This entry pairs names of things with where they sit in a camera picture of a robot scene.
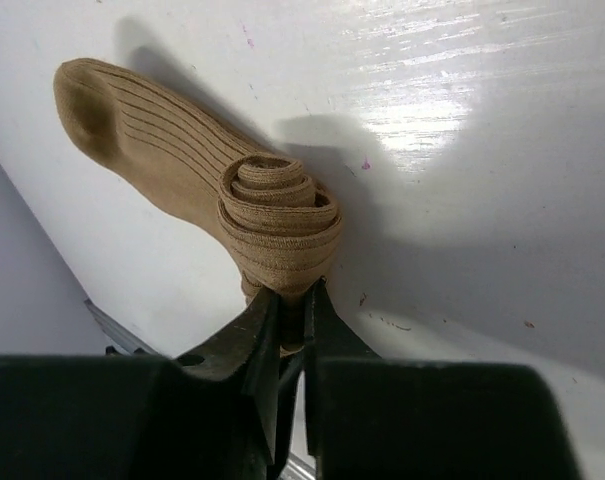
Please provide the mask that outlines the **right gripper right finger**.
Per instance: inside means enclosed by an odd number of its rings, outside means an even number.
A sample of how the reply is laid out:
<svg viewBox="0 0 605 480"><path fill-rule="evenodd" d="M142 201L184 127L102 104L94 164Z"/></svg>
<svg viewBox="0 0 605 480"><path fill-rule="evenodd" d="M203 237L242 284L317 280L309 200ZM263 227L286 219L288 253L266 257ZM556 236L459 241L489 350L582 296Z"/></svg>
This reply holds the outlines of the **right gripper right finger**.
<svg viewBox="0 0 605 480"><path fill-rule="evenodd" d="M377 355L323 282L305 299L307 448L320 479L573 479L556 400L532 368Z"/></svg>

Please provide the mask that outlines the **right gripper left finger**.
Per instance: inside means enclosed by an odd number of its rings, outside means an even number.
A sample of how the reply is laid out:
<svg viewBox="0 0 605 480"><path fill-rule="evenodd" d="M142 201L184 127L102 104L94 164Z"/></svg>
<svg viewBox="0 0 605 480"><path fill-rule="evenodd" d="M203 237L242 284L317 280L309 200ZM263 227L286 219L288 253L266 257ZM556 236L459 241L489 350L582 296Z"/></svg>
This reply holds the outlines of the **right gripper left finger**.
<svg viewBox="0 0 605 480"><path fill-rule="evenodd" d="M274 479L279 301L177 359L0 355L0 479Z"/></svg>

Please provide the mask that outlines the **brown sock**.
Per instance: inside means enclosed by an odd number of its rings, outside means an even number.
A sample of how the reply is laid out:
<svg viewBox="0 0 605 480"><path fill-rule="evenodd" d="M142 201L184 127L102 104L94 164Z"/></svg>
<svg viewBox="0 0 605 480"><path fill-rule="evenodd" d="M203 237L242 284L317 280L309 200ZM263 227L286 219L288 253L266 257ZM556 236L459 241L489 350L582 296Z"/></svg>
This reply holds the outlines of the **brown sock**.
<svg viewBox="0 0 605 480"><path fill-rule="evenodd" d="M343 221L335 197L299 160L279 156L147 77L91 58L53 80L72 143L165 213L229 253L252 300L282 300L280 350L303 346L303 298L330 270Z"/></svg>

